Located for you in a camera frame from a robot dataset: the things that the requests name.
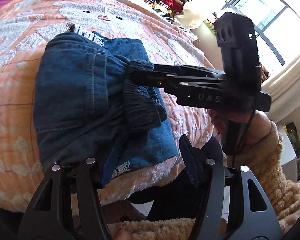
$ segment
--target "white tile floor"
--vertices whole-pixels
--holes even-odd
[[[147,216],[150,212],[150,209],[152,207],[152,203],[144,203],[144,204],[133,204],[132,205],[142,214]],[[228,220],[228,215],[229,215],[229,203],[230,203],[230,186],[225,187],[225,193],[224,193],[224,198],[223,198],[223,208],[222,208],[222,218],[225,220]]]

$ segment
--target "orange bedspread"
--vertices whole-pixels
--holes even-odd
[[[1,208],[24,212],[43,178],[32,120],[34,82],[47,42],[64,32],[69,22],[108,38],[141,39],[153,63],[211,67],[185,32],[128,0],[15,0],[1,8]],[[161,93],[176,143],[180,135],[187,134],[195,146],[202,146],[213,129],[207,111],[179,106],[174,96]],[[124,173],[99,191],[101,203],[127,198],[152,185],[167,184],[183,168],[179,154],[153,167]]]

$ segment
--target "window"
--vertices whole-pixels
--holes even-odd
[[[300,17],[283,0],[230,0],[217,12],[249,17],[255,27],[260,62],[273,73],[300,53]]]

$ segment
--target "beige fluffy jacket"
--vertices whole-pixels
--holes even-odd
[[[279,165],[282,151],[282,135],[274,122],[271,132],[260,142],[236,156],[235,166],[247,165],[262,185],[278,217],[285,234],[300,216],[300,183],[286,180]],[[194,219],[167,221],[123,222],[110,225],[112,234],[125,226],[134,240],[187,240]],[[226,221],[222,220],[220,233],[225,232]]]

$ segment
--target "blue jeans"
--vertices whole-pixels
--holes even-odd
[[[47,44],[36,77],[34,125],[44,170],[93,157],[105,186],[123,163],[133,171],[178,151],[159,90],[129,79],[133,70],[154,68],[142,42],[102,38],[101,47],[63,33]]]

